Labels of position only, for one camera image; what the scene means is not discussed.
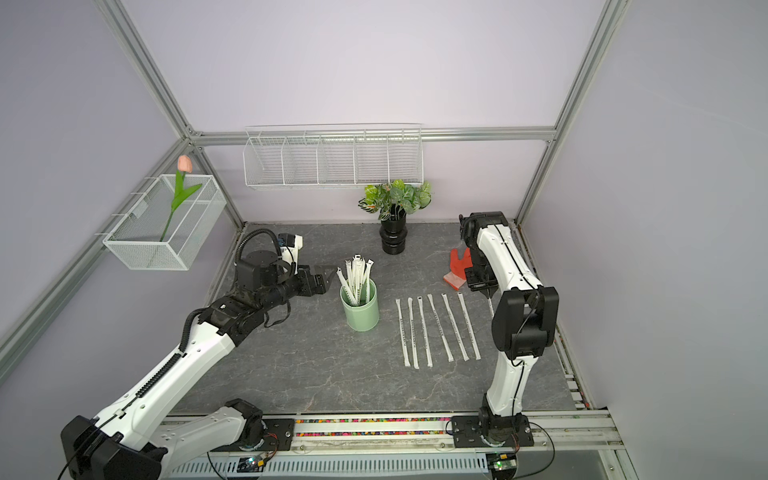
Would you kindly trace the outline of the green cylindrical storage cup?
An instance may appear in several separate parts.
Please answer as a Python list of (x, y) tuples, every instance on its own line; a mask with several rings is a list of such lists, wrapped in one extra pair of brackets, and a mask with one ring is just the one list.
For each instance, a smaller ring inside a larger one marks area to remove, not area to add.
[(357, 332), (372, 330), (379, 322), (378, 287), (370, 281), (370, 298), (362, 306), (352, 306), (344, 287), (340, 289), (340, 299), (348, 325)]

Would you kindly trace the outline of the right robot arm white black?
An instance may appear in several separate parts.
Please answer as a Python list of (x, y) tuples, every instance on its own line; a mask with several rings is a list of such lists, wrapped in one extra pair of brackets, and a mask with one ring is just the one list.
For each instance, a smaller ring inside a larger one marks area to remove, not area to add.
[(559, 294), (527, 265), (502, 212), (461, 215), (459, 223), (472, 259), (465, 269), (469, 288), (487, 298), (500, 293), (491, 321), (498, 358), (479, 410), (480, 435), (494, 447), (523, 445), (529, 428), (524, 390), (533, 367), (554, 342)]

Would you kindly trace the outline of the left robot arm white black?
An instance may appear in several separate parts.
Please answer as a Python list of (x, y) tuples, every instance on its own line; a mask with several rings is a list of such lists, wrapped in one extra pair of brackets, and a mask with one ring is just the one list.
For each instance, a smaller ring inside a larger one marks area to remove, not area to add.
[(61, 431), (71, 479), (160, 479), (216, 448), (256, 450), (271, 437), (262, 411), (233, 399), (180, 427), (161, 429), (167, 414), (199, 379), (258, 327), (269, 327), (271, 309), (296, 296), (326, 293), (336, 274), (329, 265), (301, 265), (273, 286), (235, 285), (209, 306), (193, 310), (168, 356), (113, 404), (92, 418), (76, 416)]

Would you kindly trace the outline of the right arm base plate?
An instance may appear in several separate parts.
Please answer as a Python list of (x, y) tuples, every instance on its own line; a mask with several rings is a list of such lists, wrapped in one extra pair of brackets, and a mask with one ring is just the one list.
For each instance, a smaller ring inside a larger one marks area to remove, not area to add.
[(457, 415), (448, 422), (456, 448), (520, 448), (532, 447), (534, 439), (528, 418), (523, 414), (510, 417), (481, 418), (479, 415)]

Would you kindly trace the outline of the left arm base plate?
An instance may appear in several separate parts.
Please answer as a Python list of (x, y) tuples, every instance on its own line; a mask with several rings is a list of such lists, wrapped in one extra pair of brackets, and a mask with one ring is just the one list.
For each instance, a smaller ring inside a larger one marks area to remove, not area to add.
[(293, 418), (265, 418), (262, 420), (260, 437), (241, 438), (235, 443), (215, 448), (214, 452), (289, 451), (294, 438), (295, 426), (296, 422)]

